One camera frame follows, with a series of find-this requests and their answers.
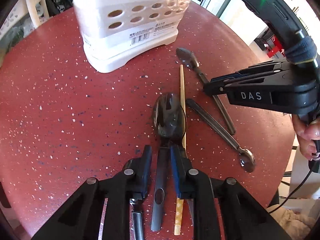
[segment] black cable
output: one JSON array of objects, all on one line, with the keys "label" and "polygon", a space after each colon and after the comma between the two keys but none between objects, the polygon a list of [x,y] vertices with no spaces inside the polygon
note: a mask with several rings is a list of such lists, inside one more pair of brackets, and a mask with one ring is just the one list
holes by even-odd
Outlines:
[{"label": "black cable", "polygon": [[281,180],[281,183],[283,183],[283,184],[285,184],[285,185],[287,185],[287,186],[290,186],[290,183],[285,182],[285,181],[283,181],[283,180]]},{"label": "black cable", "polygon": [[287,198],[286,198],[278,207],[276,207],[274,210],[270,211],[269,214],[271,214],[271,213],[273,213],[274,211],[276,211],[276,210],[278,210],[279,208],[281,208],[281,207],[288,201],[288,199],[289,199],[294,193],[296,193],[299,188],[301,188],[301,186],[306,182],[306,180],[307,180],[307,179],[309,178],[309,176],[311,175],[313,168],[316,166],[316,163],[317,163],[317,162],[315,162],[315,164],[313,164],[312,169],[308,172],[308,174],[307,174],[306,177],[303,179],[303,181],[289,194],[289,196],[287,196]]},{"label": "black cable", "polygon": [[[279,198],[286,198],[284,196],[279,196]],[[290,199],[297,199],[296,197],[291,197]]]}]

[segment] finger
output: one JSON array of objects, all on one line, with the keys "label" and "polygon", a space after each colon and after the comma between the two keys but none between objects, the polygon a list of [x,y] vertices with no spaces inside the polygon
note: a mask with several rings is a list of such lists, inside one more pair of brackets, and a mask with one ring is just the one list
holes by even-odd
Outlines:
[{"label": "finger", "polygon": [[306,140],[320,140],[320,119],[314,120],[301,135]]},{"label": "finger", "polygon": [[296,114],[292,115],[292,124],[296,134],[302,136],[307,126],[300,120],[300,118]]},{"label": "finger", "polygon": [[312,154],[316,152],[316,145],[313,141],[305,140],[301,136],[297,135],[297,139],[300,146],[301,154],[308,159],[309,161],[312,160]]}]

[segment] wooden chopstick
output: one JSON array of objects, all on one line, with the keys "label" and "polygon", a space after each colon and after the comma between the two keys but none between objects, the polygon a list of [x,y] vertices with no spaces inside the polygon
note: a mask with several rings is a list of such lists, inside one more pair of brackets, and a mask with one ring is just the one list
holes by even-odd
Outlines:
[{"label": "wooden chopstick", "polygon": [[[180,103],[184,112],[186,112],[186,100],[185,100],[185,91],[184,91],[184,75],[183,75],[183,65],[180,65]],[[182,139],[182,146],[186,149],[186,134]],[[183,199],[177,197],[176,201],[176,215],[174,218],[174,231],[175,236],[180,235],[181,230],[181,221],[182,221],[182,212],[183,212]]]}]

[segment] red speckled table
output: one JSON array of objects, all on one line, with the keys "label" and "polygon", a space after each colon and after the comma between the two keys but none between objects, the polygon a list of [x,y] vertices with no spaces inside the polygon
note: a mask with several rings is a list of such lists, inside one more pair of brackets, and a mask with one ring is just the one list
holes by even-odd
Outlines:
[{"label": "red speckled table", "polygon": [[[82,44],[70,9],[15,46],[0,69],[0,173],[22,225],[33,235],[88,177],[112,177],[150,144],[153,184],[144,203],[146,239],[191,239],[187,206],[182,235],[173,235],[171,179],[163,229],[150,231],[160,144],[150,118],[153,104],[161,93],[180,91],[177,47],[194,51],[208,78],[258,63],[257,57],[223,22],[194,3],[174,43],[149,50],[112,73],[96,72]],[[196,74],[185,69],[185,82],[186,98],[193,98],[223,123],[213,101],[201,91]],[[236,125],[236,140],[255,155],[255,172],[244,172],[234,150],[190,109],[188,156],[195,168],[213,178],[235,177],[266,206],[289,159],[294,139],[290,117],[232,106],[224,96],[221,99]]]}]

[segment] spoon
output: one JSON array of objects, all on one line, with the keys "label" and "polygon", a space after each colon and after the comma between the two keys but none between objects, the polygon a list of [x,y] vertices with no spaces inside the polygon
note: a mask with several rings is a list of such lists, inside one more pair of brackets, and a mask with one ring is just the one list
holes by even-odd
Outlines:
[{"label": "spoon", "polygon": [[[183,65],[194,70],[197,73],[203,85],[209,83],[206,76],[202,73],[199,67],[199,62],[194,53],[192,53],[190,50],[187,50],[185,48],[177,48],[176,54],[178,58],[182,61]],[[226,121],[230,134],[234,135],[236,133],[236,128],[226,108],[224,107],[223,103],[220,101],[220,98],[217,95],[214,95],[212,97],[216,102],[224,120]]]},{"label": "spoon", "polygon": [[153,108],[154,126],[161,137],[158,151],[156,185],[153,200],[151,230],[159,231],[163,215],[165,183],[170,158],[170,143],[181,144],[186,130],[180,98],[172,93],[161,95]]},{"label": "spoon", "polygon": [[242,149],[238,142],[193,99],[188,98],[186,100],[186,104],[195,110],[212,129],[214,129],[231,147],[233,147],[233,149],[238,152],[241,167],[247,172],[253,172],[256,163],[252,152],[248,149]]}]

